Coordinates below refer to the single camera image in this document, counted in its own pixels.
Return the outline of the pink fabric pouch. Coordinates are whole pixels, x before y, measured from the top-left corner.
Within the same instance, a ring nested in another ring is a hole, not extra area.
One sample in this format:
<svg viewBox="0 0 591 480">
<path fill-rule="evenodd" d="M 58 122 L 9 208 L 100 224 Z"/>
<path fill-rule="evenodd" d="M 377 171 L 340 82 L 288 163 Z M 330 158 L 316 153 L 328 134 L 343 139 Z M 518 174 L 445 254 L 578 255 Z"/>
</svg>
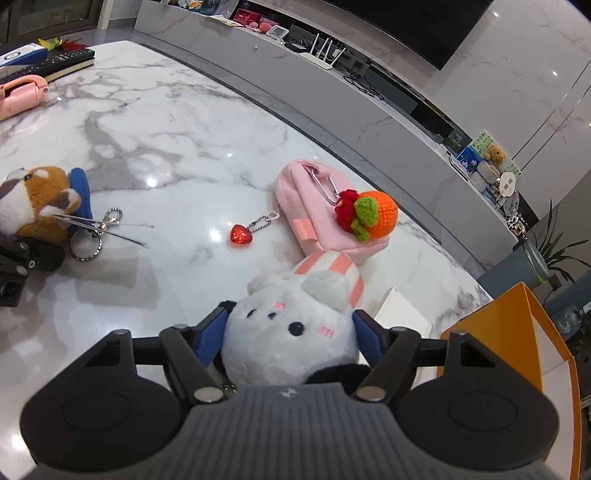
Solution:
<svg viewBox="0 0 591 480">
<path fill-rule="evenodd" d="M 335 251 L 360 265 L 389 245 L 392 233 L 386 238 L 360 243 L 339 227 L 335 205 L 339 193 L 348 189 L 356 190 L 345 174 L 311 160 L 295 160 L 280 171 L 274 195 L 305 255 Z"/>
</svg>

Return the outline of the orange crochet fruit charm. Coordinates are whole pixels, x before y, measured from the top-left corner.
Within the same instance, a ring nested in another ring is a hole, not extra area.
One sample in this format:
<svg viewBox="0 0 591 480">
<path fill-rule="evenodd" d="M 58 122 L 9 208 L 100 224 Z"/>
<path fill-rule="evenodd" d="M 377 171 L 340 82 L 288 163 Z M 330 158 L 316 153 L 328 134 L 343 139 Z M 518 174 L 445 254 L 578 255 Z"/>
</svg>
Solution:
<svg viewBox="0 0 591 480">
<path fill-rule="evenodd" d="M 398 204 L 382 191 L 344 190 L 335 205 L 335 221 L 360 243 L 388 237 L 398 216 Z"/>
</svg>

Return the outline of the red heart charm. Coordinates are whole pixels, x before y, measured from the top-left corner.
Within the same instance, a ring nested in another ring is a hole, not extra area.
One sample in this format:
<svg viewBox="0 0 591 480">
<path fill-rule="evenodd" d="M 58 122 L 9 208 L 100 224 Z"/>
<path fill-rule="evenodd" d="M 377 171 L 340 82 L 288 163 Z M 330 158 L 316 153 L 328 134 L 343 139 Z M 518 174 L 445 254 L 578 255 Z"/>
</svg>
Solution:
<svg viewBox="0 0 591 480">
<path fill-rule="evenodd" d="M 279 211 L 270 211 L 266 215 L 259 216 L 247 225 L 235 224 L 229 231 L 229 244 L 235 247 L 245 247 L 252 243 L 253 235 L 266 229 L 271 223 L 280 218 Z"/>
</svg>

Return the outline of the pink handheld device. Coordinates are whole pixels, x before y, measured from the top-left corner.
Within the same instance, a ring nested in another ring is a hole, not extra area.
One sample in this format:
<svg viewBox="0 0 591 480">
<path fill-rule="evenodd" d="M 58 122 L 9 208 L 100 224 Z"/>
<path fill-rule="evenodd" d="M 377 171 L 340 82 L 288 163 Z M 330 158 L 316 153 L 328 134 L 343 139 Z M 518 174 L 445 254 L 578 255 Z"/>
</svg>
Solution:
<svg viewBox="0 0 591 480">
<path fill-rule="evenodd" d="M 0 120 L 12 118 L 48 101 L 48 83 L 37 75 L 25 75 L 1 85 Z"/>
</svg>

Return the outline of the marble tv cabinet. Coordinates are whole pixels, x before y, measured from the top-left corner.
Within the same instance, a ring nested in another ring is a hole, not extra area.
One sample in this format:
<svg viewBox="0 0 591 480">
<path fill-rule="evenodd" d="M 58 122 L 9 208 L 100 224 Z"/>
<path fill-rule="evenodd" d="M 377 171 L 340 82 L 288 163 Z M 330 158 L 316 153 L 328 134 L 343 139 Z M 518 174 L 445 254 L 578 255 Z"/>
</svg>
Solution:
<svg viewBox="0 0 591 480">
<path fill-rule="evenodd" d="M 207 60 L 287 103 L 390 177 L 484 267 L 512 253 L 504 216 L 459 171 L 447 149 L 388 104 L 363 94 L 276 41 L 156 1 L 136 29 Z"/>
</svg>

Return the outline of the shiba dog plush sailor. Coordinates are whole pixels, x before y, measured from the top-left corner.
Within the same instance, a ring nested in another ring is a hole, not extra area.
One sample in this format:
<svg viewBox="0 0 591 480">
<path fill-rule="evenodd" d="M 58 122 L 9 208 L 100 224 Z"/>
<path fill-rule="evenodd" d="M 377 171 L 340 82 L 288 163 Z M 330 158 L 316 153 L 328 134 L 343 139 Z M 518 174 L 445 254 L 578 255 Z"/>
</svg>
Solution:
<svg viewBox="0 0 591 480">
<path fill-rule="evenodd" d="M 61 244 L 71 224 L 63 215 L 92 217 L 90 187 L 81 168 L 54 166 L 18 169 L 1 184 L 1 235 Z"/>
</svg>

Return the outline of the potted green plant right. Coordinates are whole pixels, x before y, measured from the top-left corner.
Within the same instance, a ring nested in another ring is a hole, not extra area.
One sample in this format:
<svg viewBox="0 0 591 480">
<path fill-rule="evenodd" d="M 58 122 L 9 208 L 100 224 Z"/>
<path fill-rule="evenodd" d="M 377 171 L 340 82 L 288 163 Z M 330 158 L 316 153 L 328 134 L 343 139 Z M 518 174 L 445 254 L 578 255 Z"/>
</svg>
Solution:
<svg viewBox="0 0 591 480">
<path fill-rule="evenodd" d="M 585 245 L 588 239 L 579 240 L 560 246 L 563 232 L 557 232 L 558 207 L 549 202 L 549 213 L 546 222 L 546 229 L 542 241 L 539 241 L 533 230 L 527 230 L 527 223 L 523 216 L 517 212 L 515 215 L 507 218 L 507 225 L 518 238 L 515 250 L 522 249 L 525 255 L 526 265 L 533 273 L 534 281 L 532 288 L 551 283 L 554 289 L 561 286 L 560 280 L 568 283 L 574 283 L 575 279 L 566 268 L 562 266 L 564 262 L 576 262 L 587 268 L 590 263 L 572 254 L 576 247 Z"/>
</svg>

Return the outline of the white black panda plush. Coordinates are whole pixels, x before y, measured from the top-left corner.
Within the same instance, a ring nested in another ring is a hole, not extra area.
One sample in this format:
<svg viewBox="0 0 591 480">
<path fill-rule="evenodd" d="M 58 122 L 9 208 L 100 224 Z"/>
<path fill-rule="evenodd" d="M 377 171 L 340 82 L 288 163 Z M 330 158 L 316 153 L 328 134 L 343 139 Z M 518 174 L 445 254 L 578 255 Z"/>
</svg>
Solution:
<svg viewBox="0 0 591 480">
<path fill-rule="evenodd" d="M 358 266 L 337 251 L 258 275 L 226 321 L 226 377 L 236 385 L 351 381 L 363 371 L 353 324 L 362 297 Z"/>
</svg>

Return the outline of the black television screen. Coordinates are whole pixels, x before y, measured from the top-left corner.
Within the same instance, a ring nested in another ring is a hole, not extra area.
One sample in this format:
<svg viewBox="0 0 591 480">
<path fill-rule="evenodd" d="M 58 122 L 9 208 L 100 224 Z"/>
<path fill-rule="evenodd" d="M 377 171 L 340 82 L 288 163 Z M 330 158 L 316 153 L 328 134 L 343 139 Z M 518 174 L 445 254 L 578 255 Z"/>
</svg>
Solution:
<svg viewBox="0 0 591 480">
<path fill-rule="evenodd" d="M 387 33 L 441 70 L 487 12 L 490 0 L 341 0 L 332 6 Z"/>
</svg>

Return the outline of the small teddy bear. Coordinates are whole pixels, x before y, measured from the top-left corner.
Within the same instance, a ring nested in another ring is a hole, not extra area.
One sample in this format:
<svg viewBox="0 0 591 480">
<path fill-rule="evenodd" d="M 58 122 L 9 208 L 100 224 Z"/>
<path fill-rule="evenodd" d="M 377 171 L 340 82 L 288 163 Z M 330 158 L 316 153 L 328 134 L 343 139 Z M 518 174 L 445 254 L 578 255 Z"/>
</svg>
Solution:
<svg viewBox="0 0 591 480">
<path fill-rule="evenodd" d="M 496 166 L 501 166 L 505 158 L 506 154 L 504 150 L 497 144 L 491 144 L 483 155 L 484 160 Z"/>
</svg>

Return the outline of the white box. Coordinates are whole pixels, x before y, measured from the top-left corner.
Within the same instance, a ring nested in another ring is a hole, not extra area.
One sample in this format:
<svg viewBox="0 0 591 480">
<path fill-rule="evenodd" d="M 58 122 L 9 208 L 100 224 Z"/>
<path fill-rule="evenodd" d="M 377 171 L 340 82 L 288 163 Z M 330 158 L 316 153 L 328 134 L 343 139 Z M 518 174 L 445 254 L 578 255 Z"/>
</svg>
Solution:
<svg viewBox="0 0 591 480">
<path fill-rule="evenodd" d="M 373 311 L 374 319 L 385 328 L 405 327 L 429 338 L 432 325 L 394 287 L 390 288 Z"/>
</svg>

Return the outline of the white wifi router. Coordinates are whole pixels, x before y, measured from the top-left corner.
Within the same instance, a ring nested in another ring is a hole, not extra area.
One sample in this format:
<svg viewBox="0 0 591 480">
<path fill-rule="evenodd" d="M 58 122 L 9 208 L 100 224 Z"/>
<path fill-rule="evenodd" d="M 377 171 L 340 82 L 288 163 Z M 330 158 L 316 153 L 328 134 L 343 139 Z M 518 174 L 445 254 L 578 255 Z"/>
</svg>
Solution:
<svg viewBox="0 0 591 480">
<path fill-rule="evenodd" d="M 312 43 L 311 51 L 300 53 L 300 56 L 318 68 L 328 71 L 335 67 L 345 51 L 346 48 L 339 46 L 332 38 L 327 38 L 322 43 L 317 39 Z"/>
</svg>

